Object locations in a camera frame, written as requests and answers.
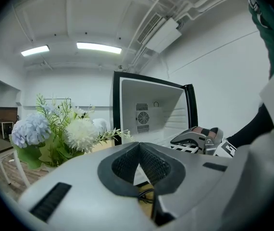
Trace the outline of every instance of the open refrigerator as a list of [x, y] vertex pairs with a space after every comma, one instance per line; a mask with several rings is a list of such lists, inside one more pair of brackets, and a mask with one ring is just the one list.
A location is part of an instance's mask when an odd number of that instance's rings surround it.
[[[111, 128], [130, 130], [135, 141], [179, 149], [170, 141], [184, 130], [198, 125], [193, 86], [181, 86], [161, 79], [114, 72], [111, 90]], [[115, 145], [128, 143], [118, 138]], [[137, 168], [134, 185], [147, 181]]]

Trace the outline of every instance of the ceiling light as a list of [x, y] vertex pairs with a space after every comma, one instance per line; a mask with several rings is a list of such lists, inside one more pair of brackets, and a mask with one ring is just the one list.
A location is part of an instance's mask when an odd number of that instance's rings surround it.
[[116, 53], [116, 54], [120, 54], [121, 50], [122, 50], [121, 48], [102, 45], [102, 44], [90, 44], [90, 43], [80, 43], [80, 42], [77, 43], [77, 47], [79, 49], [107, 51], [107, 52], [112, 52], [112, 53]]
[[32, 54], [36, 54], [36, 53], [41, 53], [41, 52], [46, 52], [46, 51], [50, 51], [50, 49], [48, 48], [47, 45], [41, 46], [41, 47], [36, 47], [27, 51], [22, 51], [21, 54], [23, 56], [29, 56]]

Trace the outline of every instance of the wooden floor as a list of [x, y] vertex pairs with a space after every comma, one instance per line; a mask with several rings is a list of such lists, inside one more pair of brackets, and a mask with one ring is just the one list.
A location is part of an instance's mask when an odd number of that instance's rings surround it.
[[[23, 191], [26, 190], [26, 186], [16, 168], [13, 155], [10, 155], [4, 158], [2, 160], [2, 164], [7, 173], [7, 176], [9, 177], [11, 181], [11, 184], [10, 185], [7, 184], [0, 170], [0, 191], [5, 192], [11, 198], [17, 201], [18, 198], [23, 193]], [[21, 162], [21, 164], [30, 184], [33, 184], [34, 182], [39, 180], [41, 177], [44, 177], [46, 174], [48, 174], [48, 171], [44, 170], [44, 167], [42, 167], [42, 169], [29, 170], [25, 163]], [[153, 186], [150, 184], [147, 184], [140, 188], [140, 192], [148, 188], [153, 188]], [[147, 194], [147, 198], [152, 198], [152, 197], [153, 197], [152, 192]], [[152, 204], [146, 204], [143, 201], [140, 201], [139, 203], [144, 213], [150, 218], [151, 212], [152, 212]]]

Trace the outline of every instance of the white table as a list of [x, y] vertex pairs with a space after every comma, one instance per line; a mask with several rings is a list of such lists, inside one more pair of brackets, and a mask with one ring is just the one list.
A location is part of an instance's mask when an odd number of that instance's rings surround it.
[[12, 145], [8, 142], [8, 141], [5, 141], [5, 140], [2, 140], [0, 138], [0, 169], [7, 181], [8, 184], [11, 184], [5, 170], [4, 170], [4, 167], [2, 165], [2, 162], [1, 162], [1, 159], [8, 156], [8, 155], [11, 155], [13, 154], [14, 156], [14, 161], [15, 161], [15, 164], [16, 164], [16, 167], [17, 167], [17, 170], [20, 174], [20, 176], [22, 177], [22, 180], [24, 181], [26, 187], [29, 187], [30, 186], [30, 183], [26, 177], [26, 174], [22, 168], [22, 165], [21, 165], [21, 162], [18, 158], [18, 155], [17, 155], [17, 151], [12, 147]]
[[4, 137], [4, 131], [3, 131], [3, 124], [5, 124], [5, 123], [12, 123], [12, 129], [13, 129], [14, 122], [0, 119], [0, 123], [1, 123], [2, 138], [5, 139], [5, 137]]

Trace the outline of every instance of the green fabric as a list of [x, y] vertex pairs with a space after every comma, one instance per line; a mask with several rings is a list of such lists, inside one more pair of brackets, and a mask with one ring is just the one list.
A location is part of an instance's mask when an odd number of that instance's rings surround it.
[[257, 2], [262, 13], [261, 22], [268, 28], [261, 25], [258, 20], [257, 13], [250, 7], [250, 5], [249, 11], [252, 15], [252, 20], [260, 31], [260, 36], [264, 40], [265, 46], [268, 50], [268, 58], [271, 64], [269, 77], [271, 78], [274, 74], [274, 12], [272, 8], [262, 0], [257, 0]]

